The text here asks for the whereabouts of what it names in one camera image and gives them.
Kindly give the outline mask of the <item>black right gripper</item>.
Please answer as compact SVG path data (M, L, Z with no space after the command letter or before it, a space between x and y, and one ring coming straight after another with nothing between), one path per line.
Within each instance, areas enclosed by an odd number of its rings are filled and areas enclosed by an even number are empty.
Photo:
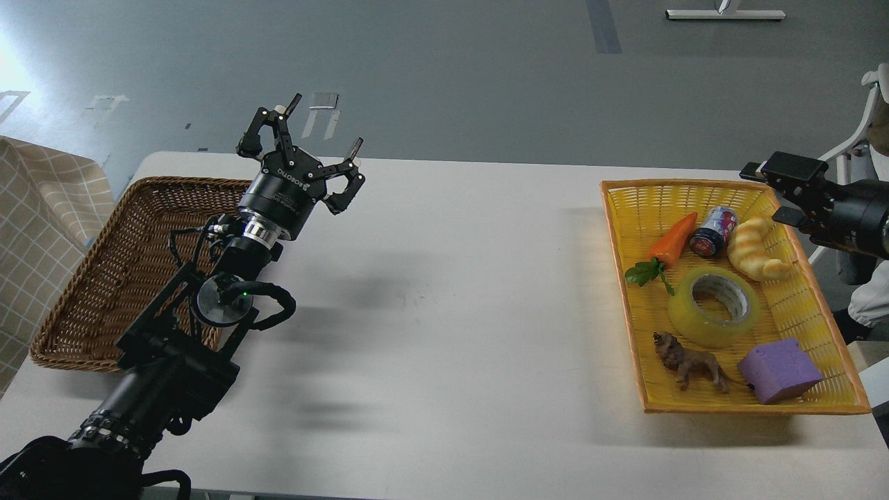
M850 175L831 181L826 162L777 151L764 162L747 162L740 179L767 183L793 208L782 206L772 221L796 228L816 246L856 246L857 219L848 215L854 198Z

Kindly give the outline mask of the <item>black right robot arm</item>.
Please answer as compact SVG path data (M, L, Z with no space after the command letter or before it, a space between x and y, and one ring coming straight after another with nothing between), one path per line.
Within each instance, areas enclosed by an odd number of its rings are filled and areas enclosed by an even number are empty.
M816 246L887 259L887 183L832 183L825 177L828 168L824 161L777 151L762 164L748 162L739 177L764 183L790 202L772 221L796 228Z

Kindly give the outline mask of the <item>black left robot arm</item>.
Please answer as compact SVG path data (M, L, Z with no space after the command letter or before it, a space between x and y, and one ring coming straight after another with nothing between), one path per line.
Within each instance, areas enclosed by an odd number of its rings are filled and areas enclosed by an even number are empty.
M258 280L283 241L296 240L318 203L345 211L365 182L362 138L332 165L293 144L288 120L300 101L257 109L236 154L260 169L236 213L194 227L188 260L176 248L181 230L169 232L177 272L118 339L121 382L67 439L39 437L3 460L3 499L140 499L165 482L190 498L186 472L146 472L146 459L164 433L184 435L214 411L239 374L233 357L248 332L295 313L285 288Z

